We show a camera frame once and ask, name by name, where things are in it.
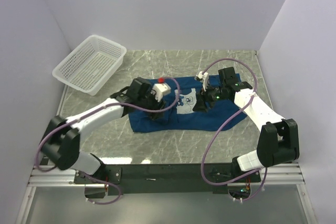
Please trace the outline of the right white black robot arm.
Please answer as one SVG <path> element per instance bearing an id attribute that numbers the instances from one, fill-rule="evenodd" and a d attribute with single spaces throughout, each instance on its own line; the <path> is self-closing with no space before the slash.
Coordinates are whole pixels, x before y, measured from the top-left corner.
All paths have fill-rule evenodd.
<path id="1" fill-rule="evenodd" d="M 259 139 L 254 151 L 233 158 L 230 175 L 243 181 L 253 170 L 295 161 L 300 156 L 297 122 L 285 119 L 271 109 L 246 81 L 240 81 L 233 67 L 219 70 L 219 87 L 209 83 L 208 72 L 200 71 L 195 80 L 202 88 L 196 95 L 195 112 L 206 112 L 217 101 L 230 100 L 239 110 L 229 117 L 232 120 L 245 113 L 257 126 Z"/>

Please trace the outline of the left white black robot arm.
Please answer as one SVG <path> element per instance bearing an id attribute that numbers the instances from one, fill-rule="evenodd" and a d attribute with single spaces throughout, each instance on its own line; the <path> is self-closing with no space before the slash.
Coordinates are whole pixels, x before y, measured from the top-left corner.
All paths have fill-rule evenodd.
<path id="1" fill-rule="evenodd" d="M 93 183 L 107 181 L 109 172 L 105 163 L 91 153 L 80 151 L 80 142 L 97 128 L 135 110 L 145 109 L 151 119 L 159 118 L 165 107 L 163 98 L 170 92 L 171 88 L 162 80 L 152 84 L 135 78 L 129 86 L 87 111 L 68 118 L 52 118 L 38 150 L 60 170 L 78 170 Z"/>

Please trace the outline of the blue mickey mouse t-shirt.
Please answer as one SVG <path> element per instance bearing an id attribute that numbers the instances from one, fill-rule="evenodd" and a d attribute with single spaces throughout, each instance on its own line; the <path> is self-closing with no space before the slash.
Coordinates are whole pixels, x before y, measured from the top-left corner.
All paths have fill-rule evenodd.
<path id="1" fill-rule="evenodd" d="M 218 128 L 239 110 L 230 100 L 220 100 L 208 112 L 194 112 L 196 94 L 202 84 L 193 77 L 179 77 L 175 79 L 180 85 L 180 96 L 177 104 L 163 117 L 151 120 L 143 112 L 136 110 L 129 114 L 131 129 L 137 133 L 150 133 L 164 130 L 197 130 L 217 131 Z"/>

